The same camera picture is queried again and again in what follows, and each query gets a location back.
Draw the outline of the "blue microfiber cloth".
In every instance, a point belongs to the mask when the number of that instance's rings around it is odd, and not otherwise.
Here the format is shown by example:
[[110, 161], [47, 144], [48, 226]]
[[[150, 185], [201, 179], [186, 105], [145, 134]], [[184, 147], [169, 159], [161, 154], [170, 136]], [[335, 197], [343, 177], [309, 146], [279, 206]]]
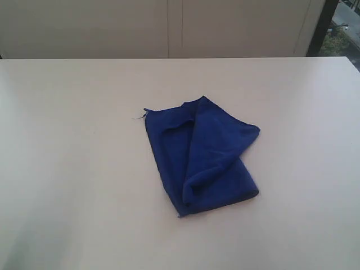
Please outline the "blue microfiber cloth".
[[256, 197], [240, 159], [260, 134], [205, 96], [143, 119], [165, 192], [180, 217]]

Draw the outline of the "beige cabinet doors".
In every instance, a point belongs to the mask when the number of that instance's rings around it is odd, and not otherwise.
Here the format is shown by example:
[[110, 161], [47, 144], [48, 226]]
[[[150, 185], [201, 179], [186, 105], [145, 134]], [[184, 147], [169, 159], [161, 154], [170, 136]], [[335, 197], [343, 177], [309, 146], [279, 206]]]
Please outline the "beige cabinet doors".
[[304, 56], [324, 1], [2, 1], [6, 59]]

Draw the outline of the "dark window frame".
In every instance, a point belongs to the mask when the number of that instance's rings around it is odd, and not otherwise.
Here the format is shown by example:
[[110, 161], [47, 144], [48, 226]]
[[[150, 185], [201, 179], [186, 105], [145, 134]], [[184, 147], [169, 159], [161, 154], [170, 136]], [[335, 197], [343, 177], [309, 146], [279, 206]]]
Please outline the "dark window frame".
[[316, 57], [319, 54], [332, 17], [338, 6], [339, 0], [326, 0], [319, 16], [313, 37], [307, 50], [307, 57]]

